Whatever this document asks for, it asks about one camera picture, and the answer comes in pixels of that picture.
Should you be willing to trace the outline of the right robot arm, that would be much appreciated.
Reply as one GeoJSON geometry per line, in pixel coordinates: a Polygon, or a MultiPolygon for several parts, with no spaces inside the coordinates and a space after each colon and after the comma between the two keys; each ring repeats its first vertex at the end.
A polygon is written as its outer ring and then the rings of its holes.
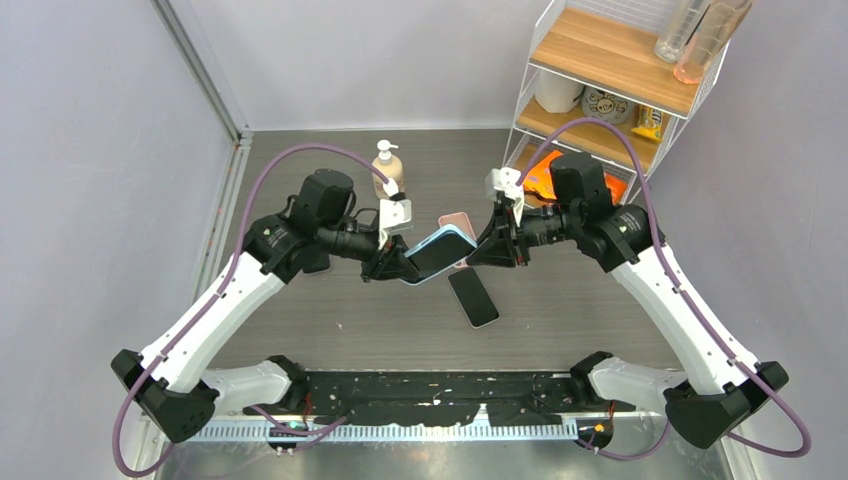
{"type": "Polygon", "coordinates": [[[692,446],[712,446],[782,388],[787,372],[733,344],[686,284],[671,248],[651,231],[648,212],[613,201],[598,161],[568,153],[551,162],[549,173],[555,199],[530,212],[518,170],[489,173],[493,214],[468,264],[514,268],[529,262],[533,247],[575,242],[637,300],[681,367],[658,370],[596,352],[571,368],[574,403],[589,411],[606,401],[626,403],[665,416],[692,446]]]}

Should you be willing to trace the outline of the pink phone case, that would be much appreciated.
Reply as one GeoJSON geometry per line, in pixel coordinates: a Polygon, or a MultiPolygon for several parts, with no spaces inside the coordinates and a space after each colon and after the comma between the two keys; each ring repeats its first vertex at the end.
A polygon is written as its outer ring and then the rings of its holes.
{"type": "Polygon", "coordinates": [[[467,257],[477,246],[473,226],[465,212],[442,215],[437,221],[442,235],[438,249],[444,260],[453,260],[454,269],[467,267],[467,257]]]}

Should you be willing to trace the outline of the black smartphone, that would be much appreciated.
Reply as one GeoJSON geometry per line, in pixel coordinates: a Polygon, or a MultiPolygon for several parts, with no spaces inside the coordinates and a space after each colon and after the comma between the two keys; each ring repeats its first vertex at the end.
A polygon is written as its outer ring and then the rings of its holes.
{"type": "Polygon", "coordinates": [[[495,303],[473,268],[452,273],[448,282],[472,328],[482,328],[500,318],[495,303]]]}

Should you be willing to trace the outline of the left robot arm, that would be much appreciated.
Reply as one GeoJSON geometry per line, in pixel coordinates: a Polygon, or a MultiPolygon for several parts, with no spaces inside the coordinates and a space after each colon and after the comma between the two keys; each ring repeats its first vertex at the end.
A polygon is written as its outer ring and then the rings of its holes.
{"type": "Polygon", "coordinates": [[[350,214],[353,182],[319,169],[289,199],[284,212],[254,221],[225,269],[165,334],[141,352],[120,351],[111,367],[133,400],[173,443],[182,443],[217,414],[254,405],[298,412],[307,398],[302,368],[282,355],[236,369],[209,364],[248,317],[301,271],[328,256],[361,262],[368,279],[411,279],[398,234],[412,206],[395,183],[378,208],[376,227],[363,230],[350,214]]]}

